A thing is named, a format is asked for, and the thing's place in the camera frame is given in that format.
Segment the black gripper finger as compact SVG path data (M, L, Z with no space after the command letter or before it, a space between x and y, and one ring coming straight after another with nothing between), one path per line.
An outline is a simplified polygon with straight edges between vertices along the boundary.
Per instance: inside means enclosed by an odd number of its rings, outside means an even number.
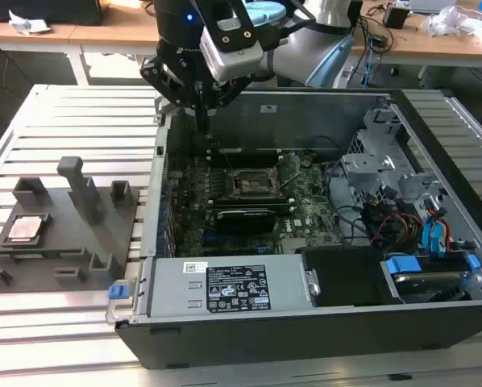
M220 108L228 106L242 91L251 84L250 77L236 78L219 82L209 79L203 81L203 132L210 130L210 118Z
M193 67L188 59L177 57L164 59L154 56L144 61L141 75L172 106L193 114L196 131L202 131L204 111L202 100L193 79Z

